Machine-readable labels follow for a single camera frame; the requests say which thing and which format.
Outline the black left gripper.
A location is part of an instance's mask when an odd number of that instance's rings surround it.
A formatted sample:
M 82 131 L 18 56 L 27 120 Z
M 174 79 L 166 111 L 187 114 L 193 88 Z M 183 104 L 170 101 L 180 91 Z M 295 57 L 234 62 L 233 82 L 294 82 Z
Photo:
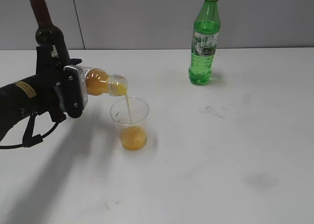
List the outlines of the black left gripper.
M 43 110 L 47 111 L 53 122 L 62 122 L 66 119 L 67 113 L 60 107 L 60 99 L 55 90 L 56 83 L 61 80 L 61 72 L 68 65 L 82 63 L 80 58 L 70 58 L 67 64 L 64 64 L 57 57 L 51 56 L 51 45 L 40 45 L 36 47 L 36 76 L 39 78 L 39 87 L 43 90 L 44 106 Z

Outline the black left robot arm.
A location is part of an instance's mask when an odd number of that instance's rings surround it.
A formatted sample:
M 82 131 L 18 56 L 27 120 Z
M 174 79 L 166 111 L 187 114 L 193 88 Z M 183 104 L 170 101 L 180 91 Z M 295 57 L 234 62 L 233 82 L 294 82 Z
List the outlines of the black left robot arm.
M 84 73 L 79 58 L 62 61 L 51 55 L 52 46 L 37 46 L 36 73 L 0 89 L 0 137 L 28 118 L 22 143 L 2 150 L 30 148 L 49 136 L 67 116 L 78 118 L 87 104 Z M 35 119 L 48 112 L 54 125 L 45 134 L 33 134 Z

